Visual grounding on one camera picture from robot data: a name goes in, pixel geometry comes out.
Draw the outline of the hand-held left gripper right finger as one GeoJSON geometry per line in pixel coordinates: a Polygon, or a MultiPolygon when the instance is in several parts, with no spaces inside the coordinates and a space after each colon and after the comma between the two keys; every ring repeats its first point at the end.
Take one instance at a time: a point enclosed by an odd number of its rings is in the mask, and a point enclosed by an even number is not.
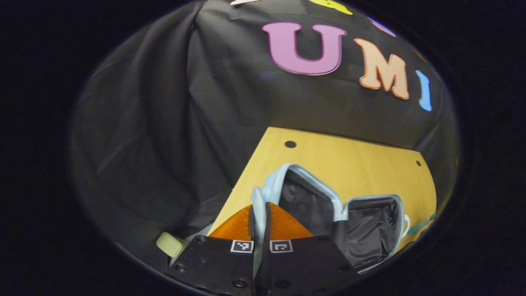
{"type": "Polygon", "coordinates": [[[313,235],[276,204],[265,204],[258,296],[331,296],[362,276],[327,235],[313,235]]]}

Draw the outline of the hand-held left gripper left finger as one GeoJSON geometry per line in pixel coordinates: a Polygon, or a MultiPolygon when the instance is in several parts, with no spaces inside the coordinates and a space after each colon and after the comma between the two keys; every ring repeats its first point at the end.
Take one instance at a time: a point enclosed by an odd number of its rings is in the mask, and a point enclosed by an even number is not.
{"type": "Polygon", "coordinates": [[[252,205],[227,218],[208,236],[195,236],[164,274],[219,296],[252,296],[255,227],[252,205]]]}

